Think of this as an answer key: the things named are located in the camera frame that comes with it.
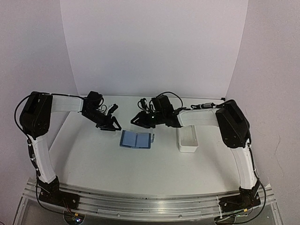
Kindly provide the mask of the blue card holder wallet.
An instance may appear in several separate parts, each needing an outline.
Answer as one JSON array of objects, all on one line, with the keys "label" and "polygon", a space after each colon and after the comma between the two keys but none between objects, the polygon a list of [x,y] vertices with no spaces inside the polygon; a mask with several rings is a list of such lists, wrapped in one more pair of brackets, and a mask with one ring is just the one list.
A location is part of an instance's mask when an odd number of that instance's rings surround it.
[{"label": "blue card holder wallet", "polygon": [[155,135],[152,133],[137,133],[123,130],[120,138],[120,147],[132,149],[150,149]]}]

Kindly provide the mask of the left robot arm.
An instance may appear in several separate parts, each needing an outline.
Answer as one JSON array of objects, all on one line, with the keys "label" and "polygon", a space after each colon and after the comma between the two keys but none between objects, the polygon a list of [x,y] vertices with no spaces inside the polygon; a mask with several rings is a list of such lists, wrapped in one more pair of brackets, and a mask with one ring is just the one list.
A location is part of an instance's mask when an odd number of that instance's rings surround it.
[{"label": "left robot arm", "polygon": [[120,124],[113,116],[118,105],[112,104],[105,111],[101,110],[104,98],[95,91],[91,91],[86,97],[34,91],[21,102],[25,105],[15,123],[27,138],[30,160],[38,179],[45,184],[57,180],[47,146],[52,113],[77,112],[95,123],[96,128],[100,130],[121,130]]}]

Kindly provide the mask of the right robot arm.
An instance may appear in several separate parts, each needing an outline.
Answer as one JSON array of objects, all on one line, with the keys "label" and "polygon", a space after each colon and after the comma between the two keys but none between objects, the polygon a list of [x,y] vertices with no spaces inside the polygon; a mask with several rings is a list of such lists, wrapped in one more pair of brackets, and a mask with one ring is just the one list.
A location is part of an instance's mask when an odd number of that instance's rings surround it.
[{"label": "right robot arm", "polygon": [[163,92],[153,97],[150,102],[142,98],[137,105],[141,110],[130,122],[142,128],[155,128],[157,125],[179,129],[218,127],[223,143],[234,156],[240,188],[251,190],[260,185],[251,153],[250,124],[233,99],[218,105],[211,102],[191,105],[189,108],[181,105],[175,109]]}]

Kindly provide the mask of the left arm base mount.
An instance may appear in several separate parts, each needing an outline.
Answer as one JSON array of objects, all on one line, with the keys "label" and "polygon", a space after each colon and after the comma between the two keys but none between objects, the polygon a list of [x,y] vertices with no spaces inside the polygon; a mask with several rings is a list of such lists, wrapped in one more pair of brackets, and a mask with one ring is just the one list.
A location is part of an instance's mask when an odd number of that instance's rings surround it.
[{"label": "left arm base mount", "polygon": [[76,210],[79,205],[80,197],[78,194],[60,190],[58,176],[50,183],[46,183],[37,178],[37,184],[41,188],[38,200],[70,210]]}]

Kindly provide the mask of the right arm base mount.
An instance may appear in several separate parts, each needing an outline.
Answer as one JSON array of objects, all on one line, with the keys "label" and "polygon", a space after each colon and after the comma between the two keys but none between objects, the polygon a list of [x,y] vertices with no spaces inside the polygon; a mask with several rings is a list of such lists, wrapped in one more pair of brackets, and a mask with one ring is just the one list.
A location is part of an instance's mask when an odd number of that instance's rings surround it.
[{"label": "right arm base mount", "polygon": [[260,183],[257,181],[252,189],[243,189],[240,187],[238,195],[222,197],[218,203],[222,212],[239,211],[259,206],[261,204],[258,194],[259,187]]}]

